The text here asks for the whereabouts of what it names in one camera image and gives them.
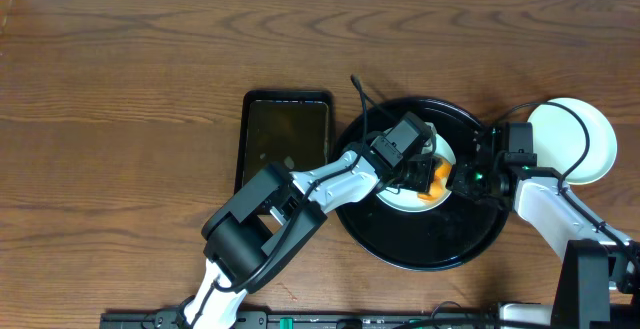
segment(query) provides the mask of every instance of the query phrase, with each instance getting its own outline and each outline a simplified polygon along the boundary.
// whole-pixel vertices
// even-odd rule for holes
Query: table surface
[[[200,228],[233,191],[244,94],[330,90],[340,133],[360,114],[351,73],[379,101],[433,96],[485,121],[533,100],[592,103],[618,158],[575,191],[640,239],[639,68],[640,0],[15,0],[0,37],[0,326],[97,327],[106,310],[194,294]],[[512,216],[470,263],[410,272],[331,214],[245,302],[552,303],[560,266]]]

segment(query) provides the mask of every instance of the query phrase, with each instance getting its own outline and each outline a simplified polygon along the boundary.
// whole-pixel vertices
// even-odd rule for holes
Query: white disc
[[[440,156],[446,159],[452,165],[456,163],[456,157],[453,154],[453,150],[440,135],[436,134],[436,156]],[[442,179],[442,187],[444,188],[446,184],[446,178]],[[427,210],[431,210],[438,205],[442,204],[451,192],[449,190],[444,191],[444,194],[438,200],[433,203],[428,203],[422,199],[418,198],[418,192],[407,189],[396,190],[393,188],[385,189],[378,193],[378,198],[388,206],[405,211],[410,213],[423,212]]]
[[[558,103],[573,110],[584,121],[589,132],[590,149],[585,160],[569,176],[569,184],[589,184],[602,178],[613,166],[618,142],[611,123],[594,106],[582,100],[557,98]],[[555,168],[564,173],[582,155],[584,132],[576,119],[565,110],[541,105],[529,116],[533,124],[533,151],[539,167]]]

